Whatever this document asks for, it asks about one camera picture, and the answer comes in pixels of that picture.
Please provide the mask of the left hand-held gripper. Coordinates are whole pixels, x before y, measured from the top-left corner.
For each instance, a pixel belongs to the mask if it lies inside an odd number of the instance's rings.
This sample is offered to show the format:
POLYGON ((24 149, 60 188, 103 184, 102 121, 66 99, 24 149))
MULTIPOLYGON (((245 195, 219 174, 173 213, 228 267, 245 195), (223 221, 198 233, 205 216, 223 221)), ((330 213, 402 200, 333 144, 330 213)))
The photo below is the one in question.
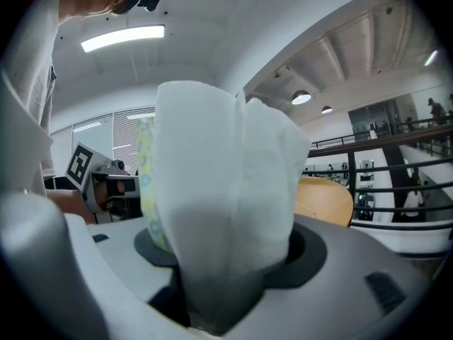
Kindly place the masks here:
POLYGON ((139 178, 128 174, 123 161, 112 160, 78 143, 65 176, 81 192, 96 223, 106 224, 140 217, 139 178), (98 183, 107 180, 123 181, 125 193, 122 196, 110 197, 106 208, 101 209, 96 203, 94 188, 98 183))

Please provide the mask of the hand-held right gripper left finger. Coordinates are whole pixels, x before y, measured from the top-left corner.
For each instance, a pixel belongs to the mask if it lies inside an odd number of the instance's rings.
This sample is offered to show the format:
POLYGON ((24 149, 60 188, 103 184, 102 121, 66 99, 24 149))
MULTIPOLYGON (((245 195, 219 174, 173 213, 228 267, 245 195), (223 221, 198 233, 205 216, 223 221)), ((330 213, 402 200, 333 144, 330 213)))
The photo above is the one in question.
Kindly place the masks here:
POLYGON ((174 255, 151 240, 143 219, 87 226, 66 215, 81 275, 109 328, 188 328, 174 255))

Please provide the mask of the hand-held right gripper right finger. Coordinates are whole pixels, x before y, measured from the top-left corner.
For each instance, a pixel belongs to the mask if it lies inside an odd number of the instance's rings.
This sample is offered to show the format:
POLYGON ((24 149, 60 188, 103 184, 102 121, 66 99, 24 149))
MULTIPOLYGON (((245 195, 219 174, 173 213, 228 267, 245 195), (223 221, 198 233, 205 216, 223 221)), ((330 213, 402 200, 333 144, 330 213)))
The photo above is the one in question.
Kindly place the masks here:
POLYGON ((263 285, 228 339, 385 339, 430 281, 368 234, 296 215, 287 262, 263 285))

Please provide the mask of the person's left hand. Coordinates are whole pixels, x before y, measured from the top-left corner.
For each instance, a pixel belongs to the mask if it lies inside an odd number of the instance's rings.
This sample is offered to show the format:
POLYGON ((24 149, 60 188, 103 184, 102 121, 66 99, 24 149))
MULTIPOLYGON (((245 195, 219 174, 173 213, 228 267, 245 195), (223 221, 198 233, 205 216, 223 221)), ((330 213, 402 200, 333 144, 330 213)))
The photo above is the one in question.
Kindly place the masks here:
POLYGON ((96 203, 99 208, 105 209, 110 197, 123 196, 125 185, 123 181, 107 180, 98 183, 94 188, 96 203))

